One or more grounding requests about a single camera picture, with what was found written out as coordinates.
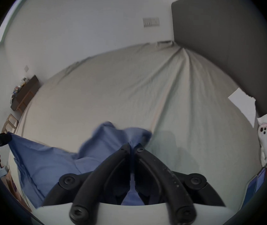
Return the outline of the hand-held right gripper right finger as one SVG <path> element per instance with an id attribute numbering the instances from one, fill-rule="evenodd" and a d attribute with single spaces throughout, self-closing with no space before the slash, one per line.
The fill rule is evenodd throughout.
<path id="1" fill-rule="evenodd" d="M 134 149 L 134 178 L 144 205 L 166 203 L 171 224 L 192 224 L 197 217 L 195 204 L 225 207 L 205 176 L 174 172 L 141 145 Z"/>

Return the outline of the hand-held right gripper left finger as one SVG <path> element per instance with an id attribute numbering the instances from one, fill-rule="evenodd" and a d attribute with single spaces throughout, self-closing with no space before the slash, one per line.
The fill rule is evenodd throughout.
<path id="1" fill-rule="evenodd" d="M 42 206 L 72 203 L 69 218 L 76 225 L 94 225 L 100 202 L 120 205 L 130 189 L 131 146 L 124 144 L 94 171 L 62 175 Z"/>

